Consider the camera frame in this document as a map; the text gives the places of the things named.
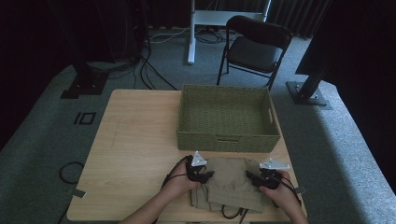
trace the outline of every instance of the white desk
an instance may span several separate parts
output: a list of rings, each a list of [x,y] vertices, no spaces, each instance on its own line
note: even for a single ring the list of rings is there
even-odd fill
[[[191,38],[188,63],[194,64],[195,61],[195,25],[224,26],[231,17],[236,15],[246,16],[258,21],[266,21],[270,4],[271,0],[265,0],[262,12],[212,11],[195,10],[195,0],[191,0]]]

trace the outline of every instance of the basket handle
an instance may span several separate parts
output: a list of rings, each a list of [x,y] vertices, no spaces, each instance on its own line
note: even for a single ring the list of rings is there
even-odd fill
[[[239,143],[239,136],[217,134],[218,142]]]

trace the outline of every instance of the chair backrest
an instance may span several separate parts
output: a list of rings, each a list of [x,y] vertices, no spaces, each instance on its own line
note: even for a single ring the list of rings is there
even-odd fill
[[[227,21],[226,26],[227,30],[234,30],[254,42],[283,50],[289,47],[292,39],[291,31],[283,26],[253,20],[245,16],[233,16]]]

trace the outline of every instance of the stand base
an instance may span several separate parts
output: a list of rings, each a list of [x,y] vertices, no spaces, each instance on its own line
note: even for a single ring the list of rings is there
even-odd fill
[[[78,85],[78,75],[73,80],[68,91],[62,93],[61,99],[78,99],[80,95],[100,95],[106,85],[108,73],[95,73],[95,79],[89,87]]]
[[[332,110],[330,102],[323,99],[319,89],[317,89],[311,97],[305,99],[298,96],[300,88],[304,85],[303,82],[288,81],[286,82],[286,85],[288,86],[293,102],[296,105],[318,105],[322,110]]]

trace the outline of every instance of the folded fabric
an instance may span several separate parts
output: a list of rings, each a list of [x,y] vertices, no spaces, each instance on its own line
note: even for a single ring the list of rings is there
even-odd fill
[[[205,171],[215,173],[201,188],[191,191],[193,206],[211,211],[226,208],[230,213],[240,208],[248,209],[249,212],[262,212],[264,202],[268,199],[251,184],[246,175],[246,171],[260,175],[258,162],[243,158],[210,158],[207,159]]]

